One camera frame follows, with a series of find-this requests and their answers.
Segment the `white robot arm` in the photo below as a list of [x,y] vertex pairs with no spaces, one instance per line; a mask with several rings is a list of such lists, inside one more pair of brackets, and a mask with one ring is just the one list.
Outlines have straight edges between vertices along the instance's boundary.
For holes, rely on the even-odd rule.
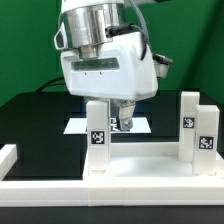
[[119,108],[118,128],[132,128],[135,103],[153,97],[173,60],[151,51],[143,16],[128,23],[134,0],[62,0],[55,48],[73,95],[106,98]]

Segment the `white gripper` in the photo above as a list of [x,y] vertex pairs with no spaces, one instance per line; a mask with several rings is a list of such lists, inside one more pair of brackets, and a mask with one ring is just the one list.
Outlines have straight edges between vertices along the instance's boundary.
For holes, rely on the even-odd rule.
[[98,48],[94,58],[81,59],[78,49],[68,48],[65,25],[54,37],[61,51],[61,66],[72,95],[117,99],[118,124],[122,131],[133,127],[136,102],[154,97],[158,78],[167,76],[173,60],[153,54],[140,32],[118,35]]

